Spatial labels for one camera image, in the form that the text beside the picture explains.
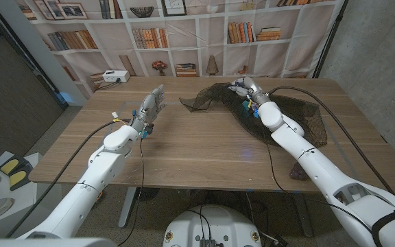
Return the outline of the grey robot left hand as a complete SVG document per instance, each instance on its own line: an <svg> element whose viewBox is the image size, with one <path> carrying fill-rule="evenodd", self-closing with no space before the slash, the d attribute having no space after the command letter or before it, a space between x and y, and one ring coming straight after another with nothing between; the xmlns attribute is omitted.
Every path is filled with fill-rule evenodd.
<svg viewBox="0 0 395 247"><path fill-rule="evenodd" d="M166 106L163 102L164 92L164 85L161 84L144 98L130 122L130 126L137 132L142 132L144 127L152 124L159 112Z"/></svg>

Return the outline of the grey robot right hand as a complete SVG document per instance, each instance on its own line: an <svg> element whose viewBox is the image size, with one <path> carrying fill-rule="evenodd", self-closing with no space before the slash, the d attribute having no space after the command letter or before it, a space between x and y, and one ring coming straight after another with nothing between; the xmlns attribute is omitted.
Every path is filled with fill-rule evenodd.
<svg viewBox="0 0 395 247"><path fill-rule="evenodd" d="M250 77L236 79L228 85L228 88L255 104L261 105L270 102L269 97L264 93L263 89Z"/></svg>

